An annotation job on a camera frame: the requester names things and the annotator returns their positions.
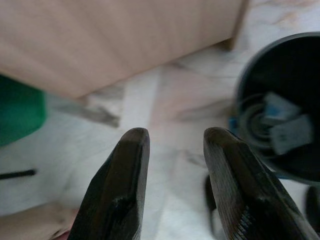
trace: wooden panel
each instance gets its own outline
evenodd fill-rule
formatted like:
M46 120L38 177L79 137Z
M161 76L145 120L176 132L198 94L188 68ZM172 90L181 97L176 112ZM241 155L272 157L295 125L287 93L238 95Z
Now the wooden panel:
M241 0L3 0L0 72L80 97L229 39Z

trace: trash bin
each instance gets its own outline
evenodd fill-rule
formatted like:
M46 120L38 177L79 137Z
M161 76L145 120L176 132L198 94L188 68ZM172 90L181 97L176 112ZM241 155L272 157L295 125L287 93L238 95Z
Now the trash bin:
M302 113L309 115L314 140L312 144L281 156L268 155L268 146L265 152L257 153L278 173L320 186L320 32L300 33L277 40L249 62L240 77L237 117L269 92L300 106Z

